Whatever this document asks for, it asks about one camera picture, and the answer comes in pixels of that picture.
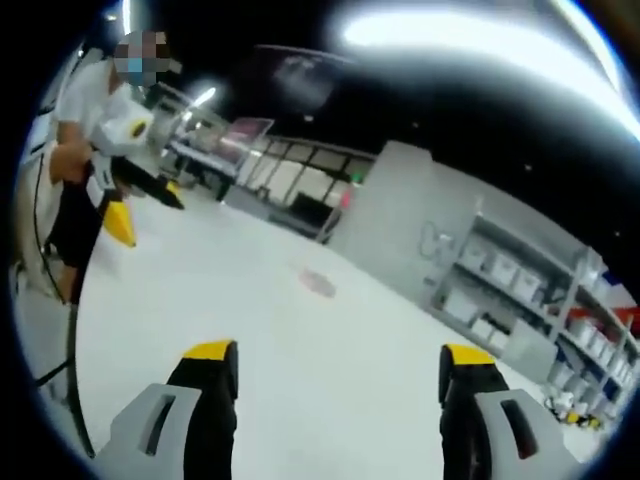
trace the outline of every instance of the black ceiling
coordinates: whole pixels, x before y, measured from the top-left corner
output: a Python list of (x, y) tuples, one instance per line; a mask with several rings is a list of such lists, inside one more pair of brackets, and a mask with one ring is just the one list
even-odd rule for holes
[[(374, 154), (389, 139), (424, 147), (436, 161), (537, 208), (600, 251), (627, 284), (633, 282), (640, 266), (633, 250), (640, 245), (640, 148), (615, 122), (541, 90), (532, 79), (507, 78), (492, 65), (480, 66), (477, 75), (453, 69), (434, 76), (424, 58), (377, 58), (384, 68), (347, 68), (338, 88), (313, 111), (291, 108), (290, 99), (255, 67), (258, 44), (335, 51), (340, 14), (362, 3), (163, 0), (153, 8), (139, 4), (132, 16), (138, 28), (167, 32), (184, 68), (171, 80), (174, 86), (188, 91), (200, 79), (222, 86), (214, 109), (223, 116), (269, 116), (276, 119), (275, 133)], [(494, 8), (500, 2), (455, 3)], [(548, 7), (543, 0), (520, 3)], [(559, 17), (544, 13), (568, 41), (580, 43)], [(497, 78), (503, 83), (491, 83)]]

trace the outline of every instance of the metal shelf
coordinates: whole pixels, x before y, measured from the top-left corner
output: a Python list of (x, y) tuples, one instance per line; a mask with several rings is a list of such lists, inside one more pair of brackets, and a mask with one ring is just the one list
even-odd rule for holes
[(555, 322), (552, 321), (551, 317), (549, 315), (547, 315), (547, 313), (541, 307), (539, 307), (537, 305), (534, 305), (531, 302), (527, 302), (526, 300), (518, 297), (514, 292), (509, 290), (509, 287), (507, 287), (504, 284), (500, 283), (499, 281), (494, 279), (488, 273), (483, 272), (482, 270), (478, 270), (477, 268), (472, 268), (472, 267), (470, 267), (468, 265), (465, 265), (465, 263), (460, 261), (460, 260), (458, 260), (455, 263), (455, 266), (458, 267), (458, 268), (463, 269), (466, 272), (469, 272), (474, 277), (476, 277), (479, 280), (487, 283), (488, 285), (493, 287), (493, 289), (499, 291), (500, 293), (502, 293), (503, 295), (508, 297), (511, 301), (513, 301), (514, 303), (518, 304), (519, 306), (521, 306), (522, 308), (524, 308), (528, 312), (531, 312), (532, 314), (534, 314), (538, 318), (542, 319), (548, 325), (551, 325), (551, 326), (555, 325)]
[(538, 267), (541, 271), (573, 277), (574, 270), (569, 265), (561, 262), (544, 248), (531, 243), (518, 232), (495, 219), (479, 214), (476, 217), (473, 231), (493, 240), (502, 247), (506, 247), (517, 257), (522, 258), (530, 265)]
[(501, 353), (500, 353), (500, 351), (498, 349), (496, 349), (494, 346), (492, 346), (486, 339), (484, 339), (484, 338), (480, 337), (479, 335), (475, 334), (471, 330), (471, 327), (465, 325), (464, 323), (462, 323), (460, 320), (458, 320), (454, 316), (449, 315), (447, 312), (445, 312), (443, 310), (440, 310), (438, 308), (432, 307), (430, 305), (426, 306), (425, 310), (429, 314), (431, 314), (431, 316), (433, 316), (436, 320), (441, 321), (447, 327), (449, 327), (452, 330), (454, 330), (455, 332), (459, 333), (460, 335), (465, 337), (467, 340), (475, 343), (476, 345), (480, 346), (481, 348), (484, 348), (487, 352), (489, 352), (494, 357), (500, 358)]
[(597, 318), (613, 323), (622, 333), (622, 337), (627, 343), (630, 343), (636, 353), (640, 354), (640, 347), (638, 342), (633, 337), (629, 329), (622, 323), (620, 317), (616, 313), (606, 306), (602, 300), (600, 300), (594, 293), (584, 285), (578, 285), (578, 291), (576, 292), (576, 300), (578, 303), (584, 304), (585, 308), (592, 312)]
[(583, 346), (578, 339), (569, 331), (569, 330), (560, 330), (560, 335), (571, 343), (571, 345), (576, 348), (583, 356), (587, 357), (594, 365), (599, 367), (607, 377), (607, 379), (611, 378), (614, 382), (616, 382), (619, 386), (620, 382), (611, 377), (609, 373), (609, 368), (603, 364), (599, 358), (597, 358), (593, 353), (591, 353), (585, 346)]

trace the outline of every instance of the white storage box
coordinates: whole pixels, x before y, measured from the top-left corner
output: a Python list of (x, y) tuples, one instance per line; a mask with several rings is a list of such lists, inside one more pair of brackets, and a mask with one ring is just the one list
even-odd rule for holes
[(605, 345), (607, 344), (607, 337), (602, 332), (596, 331), (591, 337), (589, 342), (589, 351), (594, 357), (599, 358), (602, 355)]
[(541, 284), (542, 279), (538, 275), (521, 267), (518, 269), (518, 273), (516, 274), (516, 280), (513, 284), (513, 293), (525, 302), (532, 302), (533, 296), (536, 294)]
[(604, 302), (609, 296), (610, 290), (611, 285), (609, 285), (609, 282), (607, 282), (604, 278), (599, 277), (596, 280), (595, 286), (593, 287), (593, 295), (601, 302)]
[(574, 375), (574, 371), (564, 362), (556, 362), (551, 367), (549, 373), (549, 383), (559, 390), (562, 390), (569, 379)]
[(604, 364), (604, 365), (608, 365), (609, 362), (611, 361), (611, 359), (613, 358), (613, 354), (616, 353), (616, 349), (613, 346), (613, 344), (607, 340), (607, 343), (605, 343), (604, 345), (604, 349), (602, 350), (602, 353), (600, 354), (600, 361)]
[(596, 327), (588, 319), (573, 320), (569, 324), (569, 331), (576, 337), (578, 343), (583, 347), (587, 347), (596, 333)]
[(497, 350), (504, 350), (507, 342), (509, 342), (509, 335), (500, 330), (494, 330), (489, 338), (489, 344)]
[(624, 358), (621, 356), (613, 357), (609, 362), (609, 373), (612, 377), (618, 378), (625, 365)]
[(585, 416), (588, 410), (589, 404), (587, 402), (578, 402), (573, 407), (573, 411), (581, 417)]
[(502, 252), (494, 252), (488, 272), (499, 283), (509, 286), (518, 272), (518, 262)]
[(476, 319), (471, 326), (471, 331), (485, 340), (489, 339), (494, 330), (493, 325), (482, 318)]
[(477, 238), (470, 238), (460, 261), (469, 268), (480, 270), (487, 259), (487, 248)]
[(582, 395), (587, 391), (587, 388), (589, 388), (589, 382), (576, 373), (569, 379), (564, 390), (573, 393), (573, 396), (576, 399), (579, 399), (582, 398)]
[(452, 288), (444, 301), (442, 310), (468, 325), (478, 313), (478, 305), (461, 290)]

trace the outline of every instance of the fluorescent light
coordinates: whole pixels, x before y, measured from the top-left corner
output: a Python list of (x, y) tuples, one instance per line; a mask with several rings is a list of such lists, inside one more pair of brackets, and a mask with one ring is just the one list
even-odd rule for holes
[(193, 107), (199, 107), (203, 103), (211, 100), (211, 98), (215, 95), (215, 93), (216, 93), (216, 89), (214, 87), (211, 87), (209, 90), (207, 90), (202, 95), (200, 95), (198, 98), (196, 98), (195, 101), (193, 102), (192, 106)]
[(355, 46), (459, 51), (494, 58), (573, 92), (640, 140), (640, 124), (617, 91), (566, 45), (521, 22), (462, 11), (375, 14), (345, 32)]
[(122, 0), (122, 29), (125, 35), (131, 33), (131, 0)]
[(606, 39), (591, 22), (589, 17), (570, 0), (553, 0), (552, 3), (583, 38), (589, 49), (596, 56), (607, 78), (618, 93), (622, 92), (623, 84), (615, 58), (615, 53)]

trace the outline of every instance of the shelving unit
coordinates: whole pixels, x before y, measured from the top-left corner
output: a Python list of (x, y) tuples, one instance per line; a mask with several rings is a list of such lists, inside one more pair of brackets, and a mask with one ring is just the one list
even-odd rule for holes
[[(540, 276), (544, 280), (540, 302), (520, 298), (509, 286), (502, 284), (488, 272), (465, 264), (461, 260), (462, 253), (464, 245), (472, 236), (482, 239), (483, 243), (491, 245), (495, 250), (507, 253), (520, 266), (532, 270)], [(640, 348), (630, 332), (630, 322), (625, 325), (611, 308), (606, 306), (581, 282), (587, 254), (593, 255), (593, 253), (592, 250), (580, 252), (571, 262), (563, 262), (508, 226), (478, 213), (468, 229), (466, 238), (459, 242), (458, 248), (452, 252), (451, 258), (448, 259), (447, 273), (439, 282), (435, 294), (430, 298), (427, 311), (498, 358), (501, 357), (501, 352), (494, 348), (489, 341), (478, 337), (470, 326), (438, 308), (444, 291), (456, 288), (471, 296), (479, 307), (479, 313), (476, 314), (476, 317), (485, 313), (491, 314), (492, 311), (498, 309), (501, 312), (508, 311), (514, 317), (514, 321), (516, 318), (521, 318), (527, 323), (531, 322), (536, 331), (546, 337), (549, 342), (558, 345), (558, 348), (565, 349), (568, 345), (573, 349), (582, 359), (585, 368), (598, 379), (598, 384), (592, 384), (592, 386), (599, 388), (611, 402), (615, 403), (611, 397), (624, 397), (628, 393), (627, 390), (635, 387), (637, 366), (640, 362), (640, 358), (638, 358), (640, 357)], [(469, 279), (475, 282), (475, 287), (469, 286)], [(558, 291), (563, 292), (562, 296), (553, 298), (554, 292)], [(576, 304), (584, 307), (589, 311), (591, 317), (607, 325), (609, 329), (615, 329), (619, 340), (613, 345), (615, 348), (613, 358), (618, 358), (627, 351), (630, 354), (630, 363), (636, 365), (633, 370), (636, 374), (630, 384), (625, 384), (613, 375), (614, 372), (609, 366), (611, 361), (608, 362), (609, 364), (605, 364), (600, 356), (594, 355), (567, 329), (569, 312)], [(553, 314), (547, 308), (549, 305), (555, 307)], [(615, 390), (615, 393), (607, 395), (607, 391), (610, 391), (611, 388)]]

